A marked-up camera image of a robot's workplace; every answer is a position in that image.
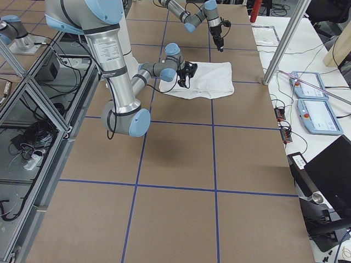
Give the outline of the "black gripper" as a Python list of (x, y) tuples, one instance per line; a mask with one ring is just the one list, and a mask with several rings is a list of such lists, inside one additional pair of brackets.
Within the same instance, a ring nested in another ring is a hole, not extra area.
[(190, 88), (190, 79), (192, 77), (192, 71), (188, 68), (177, 71), (179, 79), (177, 83), (182, 88)]
[(213, 41), (217, 47), (217, 50), (223, 52), (224, 49), (224, 39), (221, 36), (222, 34), (222, 26), (210, 26), (210, 33), (212, 35)]

